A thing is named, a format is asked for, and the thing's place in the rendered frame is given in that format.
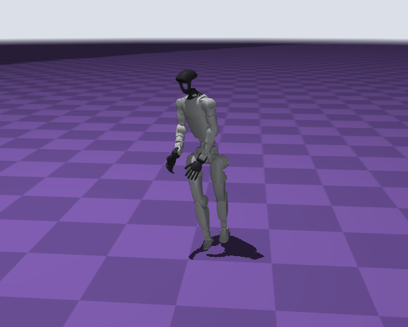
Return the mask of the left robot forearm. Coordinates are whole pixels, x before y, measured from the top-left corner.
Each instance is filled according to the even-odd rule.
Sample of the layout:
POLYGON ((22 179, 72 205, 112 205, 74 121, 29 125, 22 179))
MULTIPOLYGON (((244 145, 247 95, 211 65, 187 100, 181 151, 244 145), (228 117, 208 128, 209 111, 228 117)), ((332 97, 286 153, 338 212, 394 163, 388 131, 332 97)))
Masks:
POLYGON ((215 131, 213 129, 208 129, 206 131, 206 139, 204 143, 204 148, 199 158, 204 161, 207 156, 210 154, 213 145, 215 144, 215 131))

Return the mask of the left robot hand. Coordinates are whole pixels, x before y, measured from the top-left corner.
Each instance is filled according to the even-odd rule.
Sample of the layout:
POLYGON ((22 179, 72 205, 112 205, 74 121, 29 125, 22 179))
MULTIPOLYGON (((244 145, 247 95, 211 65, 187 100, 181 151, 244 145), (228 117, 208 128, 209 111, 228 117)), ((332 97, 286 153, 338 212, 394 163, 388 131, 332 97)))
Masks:
POLYGON ((188 173, 191 171, 191 173, 189 174, 188 178, 192 175, 193 171, 195 171, 195 172, 193 173, 193 176, 191 177, 191 180, 192 180, 193 177, 195 176, 196 172, 198 172, 198 173, 196 174, 196 176, 195 176, 195 179, 194 179, 194 180, 196 180, 196 178, 198 177, 198 174, 200 173, 200 171, 201 171, 201 169, 202 169, 202 164, 204 164, 204 162, 207 160, 207 158, 206 158, 204 161, 202 161, 202 160, 199 158, 200 155, 201 155, 201 153, 198 155, 198 157, 197 157, 197 159, 196 159, 197 161, 194 161, 193 163, 191 163, 191 164, 189 164, 189 165, 187 165, 187 166, 185 167, 185 169, 187 169, 189 166, 191 166, 191 168, 187 171, 187 173, 186 173, 186 175, 185 175, 185 176, 187 176, 188 173))

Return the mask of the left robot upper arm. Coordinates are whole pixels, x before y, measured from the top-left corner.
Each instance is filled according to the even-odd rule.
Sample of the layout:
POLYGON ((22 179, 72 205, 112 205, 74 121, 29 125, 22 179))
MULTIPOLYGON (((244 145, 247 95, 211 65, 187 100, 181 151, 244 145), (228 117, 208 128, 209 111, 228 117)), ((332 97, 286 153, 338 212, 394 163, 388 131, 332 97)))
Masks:
POLYGON ((218 125, 217 125, 217 117, 216 117, 216 103, 214 99, 211 98, 202 98, 201 100, 202 109, 206 113, 206 120, 210 125, 209 129, 213 129, 215 131, 215 136, 218 134, 218 125))

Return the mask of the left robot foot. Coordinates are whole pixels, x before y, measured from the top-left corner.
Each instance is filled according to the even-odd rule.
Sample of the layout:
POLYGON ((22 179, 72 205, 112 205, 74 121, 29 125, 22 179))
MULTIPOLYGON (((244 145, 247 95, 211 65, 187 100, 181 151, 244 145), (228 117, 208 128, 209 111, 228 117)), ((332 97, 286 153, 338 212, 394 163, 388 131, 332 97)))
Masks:
POLYGON ((227 227, 227 230, 226 230, 226 231, 225 231, 225 228, 223 228, 223 230, 220 231, 219 242, 220 242, 220 243, 226 243, 226 242, 228 242, 228 240, 229 240, 229 233, 230 233, 230 230, 229 230, 228 227, 227 227))

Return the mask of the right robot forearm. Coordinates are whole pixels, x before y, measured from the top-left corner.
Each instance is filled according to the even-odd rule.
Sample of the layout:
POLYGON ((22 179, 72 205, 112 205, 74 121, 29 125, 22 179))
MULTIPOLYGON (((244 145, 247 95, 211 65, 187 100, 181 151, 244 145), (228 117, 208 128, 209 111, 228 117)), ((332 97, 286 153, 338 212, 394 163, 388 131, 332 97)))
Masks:
POLYGON ((182 133, 177 133, 177 129, 178 129, 178 126, 176 127, 176 136, 175 136, 176 141, 175 141, 174 149, 178 147, 177 153, 180 156, 183 153, 185 135, 182 133))

